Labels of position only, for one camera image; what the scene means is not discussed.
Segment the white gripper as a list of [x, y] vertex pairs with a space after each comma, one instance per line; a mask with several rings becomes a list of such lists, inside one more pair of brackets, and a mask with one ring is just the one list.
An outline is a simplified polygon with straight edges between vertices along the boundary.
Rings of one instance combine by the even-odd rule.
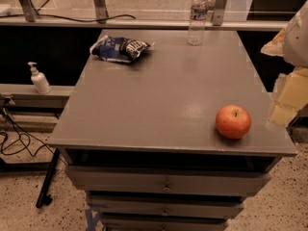
[[[308, 67], [308, 1], [270, 42], [261, 48], [268, 56], [283, 57], [294, 66]], [[280, 73], [275, 81], [268, 122], [287, 127], [308, 104], [308, 68]]]

